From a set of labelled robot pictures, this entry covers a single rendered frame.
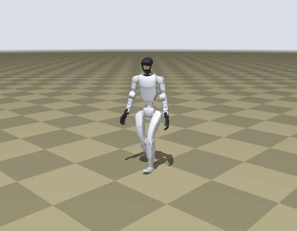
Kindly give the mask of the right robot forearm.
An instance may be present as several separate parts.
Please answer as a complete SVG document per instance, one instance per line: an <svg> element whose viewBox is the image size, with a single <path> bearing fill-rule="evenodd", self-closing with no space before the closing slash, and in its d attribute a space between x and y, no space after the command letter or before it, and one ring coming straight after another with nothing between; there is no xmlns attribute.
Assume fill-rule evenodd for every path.
<svg viewBox="0 0 297 231"><path fill-rule="evenodd" d="M128 102L127 102L127 106L126 106L126 108L128 109L127 113L130 113L131 112L133 101L134 101L133 98L128 97Z"/></svg>

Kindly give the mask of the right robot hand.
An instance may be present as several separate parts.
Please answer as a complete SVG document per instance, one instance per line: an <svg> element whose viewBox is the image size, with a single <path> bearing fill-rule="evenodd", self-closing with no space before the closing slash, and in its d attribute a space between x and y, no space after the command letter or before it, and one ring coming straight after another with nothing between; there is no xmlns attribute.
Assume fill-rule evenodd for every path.
<svg viewBox="0 0 297 231"><path fill-rule="evenodd" d="M122 125L125 124L125 119L126 119L127 115L129 114L129 113L127 113L127 111L128 111L128 109L126 108L124 111L124 114L120 118L120 124L122 124Z"/></svg>

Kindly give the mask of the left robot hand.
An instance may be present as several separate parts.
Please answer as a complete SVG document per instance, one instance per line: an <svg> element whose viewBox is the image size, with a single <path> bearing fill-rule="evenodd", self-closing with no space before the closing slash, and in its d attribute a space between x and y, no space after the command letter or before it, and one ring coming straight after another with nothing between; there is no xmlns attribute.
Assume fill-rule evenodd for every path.
<svg viewBox="0 0 297 231"><path fill-rule="evenodd" d="M164 130L166 130L169 127L169 116L167 116L167 112L164 112L164 118L165 118L165 121L166 121L165 125L164 125L164 126L166 126L166 128Z"/></svg>

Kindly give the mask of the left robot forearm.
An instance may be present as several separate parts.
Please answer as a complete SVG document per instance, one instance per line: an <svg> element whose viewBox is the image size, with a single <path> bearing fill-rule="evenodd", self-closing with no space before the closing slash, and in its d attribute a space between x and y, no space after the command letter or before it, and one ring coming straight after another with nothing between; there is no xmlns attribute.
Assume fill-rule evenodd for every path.
<svg viewBox="0 0 297 231"><path fill-rule="evenodd" d="M165 98L165 100L162 101L163 115L164 115L164 112L167 112L167 116L168 116L169 115L169 113L168 113L168 99L167 99L166 94L164 95L164 98Z"/></svg>

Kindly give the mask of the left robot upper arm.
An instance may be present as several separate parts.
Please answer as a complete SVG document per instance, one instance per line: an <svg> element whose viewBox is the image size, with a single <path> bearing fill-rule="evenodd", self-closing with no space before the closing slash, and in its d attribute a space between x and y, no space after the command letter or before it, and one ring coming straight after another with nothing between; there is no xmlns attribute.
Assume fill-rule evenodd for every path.
<svg viewBox="0 0 297 231"><path fill-rule="evenodd" d="M166 86L165 86L165 79L161 76L156 76L156 81L159 83L161 95L160 100L165 100L164 95L166 94Z"/></svg>

